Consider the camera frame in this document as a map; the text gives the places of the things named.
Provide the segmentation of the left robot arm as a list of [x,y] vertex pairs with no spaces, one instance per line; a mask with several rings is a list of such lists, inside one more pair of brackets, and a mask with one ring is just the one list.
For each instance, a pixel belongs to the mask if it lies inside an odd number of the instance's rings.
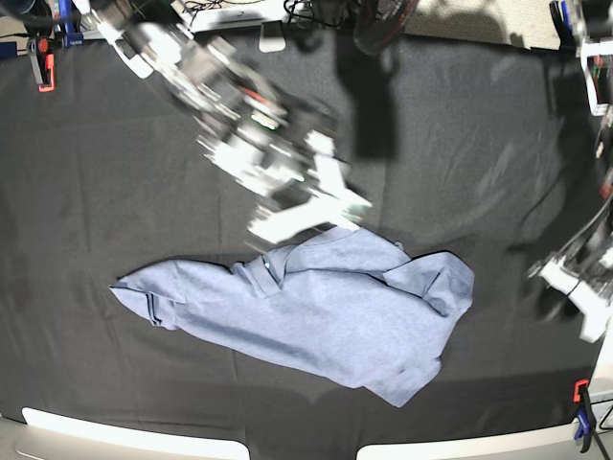
[[600,120],[595,158],[606,172],[603,205],[558,251],[531,269],[583,316],[579,338],[594,343],[612,320],[612,3],[552,1],[561,51],[579,59],[592,116]]

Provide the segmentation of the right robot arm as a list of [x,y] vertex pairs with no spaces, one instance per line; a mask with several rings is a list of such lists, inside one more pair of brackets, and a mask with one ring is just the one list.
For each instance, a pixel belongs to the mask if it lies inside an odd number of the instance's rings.
[[198,43],[170,6],[147,16],[129,1],[75,6],[135,75],[164,80],[200,125],[205,157],[258,196],[252,235],[278,244],[321,225],[359,228],[372,204],[346,182],[323,107],[283,91],[222,37]]

